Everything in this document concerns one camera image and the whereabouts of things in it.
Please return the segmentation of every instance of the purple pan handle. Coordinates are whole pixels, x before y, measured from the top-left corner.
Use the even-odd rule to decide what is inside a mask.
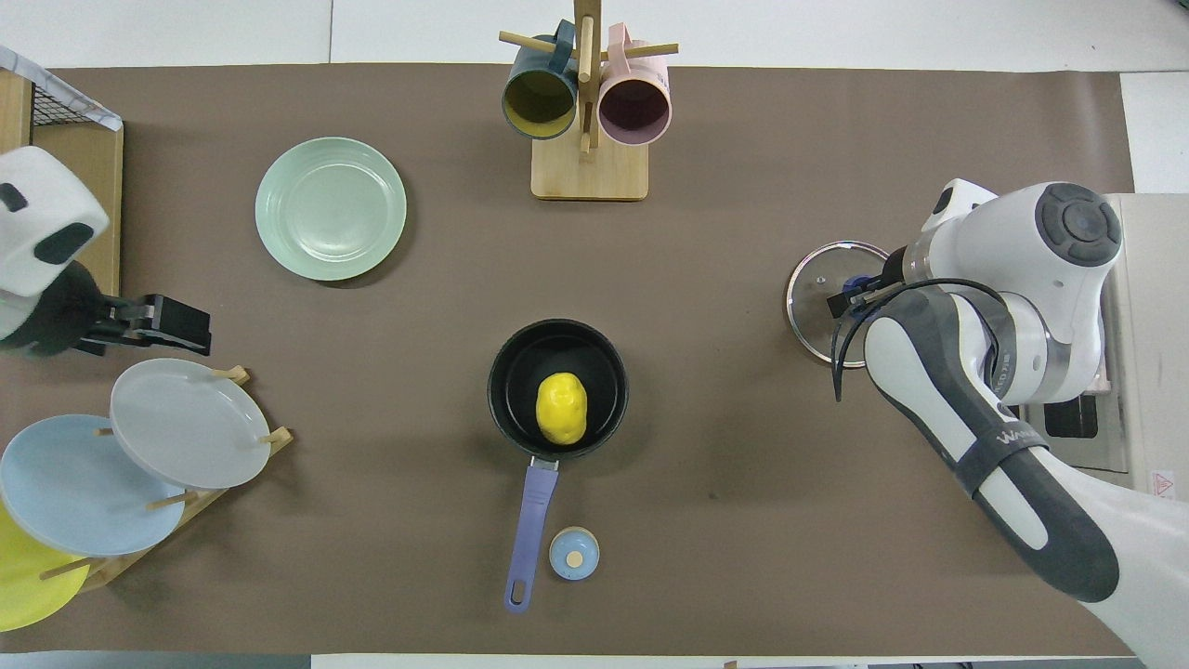
[[[549,511],[549,499],[553,498],[556,485],[556,469],[530,465],[524,475],[524,497],[521,498],[521,517],[516,523],[516,547],[512,548],[508,589],[504,591],[504,607],[512,613],[528,611],[528,602],[533,597],[533,579],[536,578],[536,561],[541,555],[541,536],[545,535],[545,515]]]

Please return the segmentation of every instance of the green plate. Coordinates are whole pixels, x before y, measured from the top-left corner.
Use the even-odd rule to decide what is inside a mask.
[[[256,193],[256,228],[285,269],[339,280],[380,263],[404,231],[404,183],[363,141],[321,137],[289,149]]]

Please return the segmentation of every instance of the white robot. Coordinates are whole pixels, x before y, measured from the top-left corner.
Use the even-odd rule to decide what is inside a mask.
[[[955,179],[921,232],[830,298],[850,315],[836,383],[866,323],[872,381],[1024,561],[1147,667],[1189,668],[1189,505],[1064,465],[1007,409],[1071,400],[1094,379],[1118,216],[1072,183],[995,196]]]
[[[103,295],[75,261],[107,225],[99,201],[50,153],[0,154],[0,353],[157,345],[210,354],[208,314],[164,295]]]

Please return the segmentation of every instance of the table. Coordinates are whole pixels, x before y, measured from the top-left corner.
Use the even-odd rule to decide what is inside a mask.
[[[297,442],[102,591],[0,650],[682,655],[1126,655],[1000,541],[862,373],[782,311],[820,244],[910,241],[939,188],[1131,190],[1118,75],[674,68],[640,203],[541,202],[502,65],[67,70],[124,115],[124,291],[212,313],[210,364]],[[357,279],[287,272],[260,176],[312,137],[400,170],[409,222]],[[584,525],[589,581],[501,595],[527,459],[486,411],[520,326],[593,324],[631,384],[623,427],[562,467],[547,536]],[[0,440],[105,414],[162,352],[0,360]]]

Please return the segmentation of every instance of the dark teal mug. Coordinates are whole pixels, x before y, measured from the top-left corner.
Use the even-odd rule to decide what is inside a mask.
[[[553,53],[521,46],[504,86],[503,108],[508,125],[533,139],[551,139],[570,128],[577,116],[578,65],[574,50],[574,24],[562,20],[549,37]]]

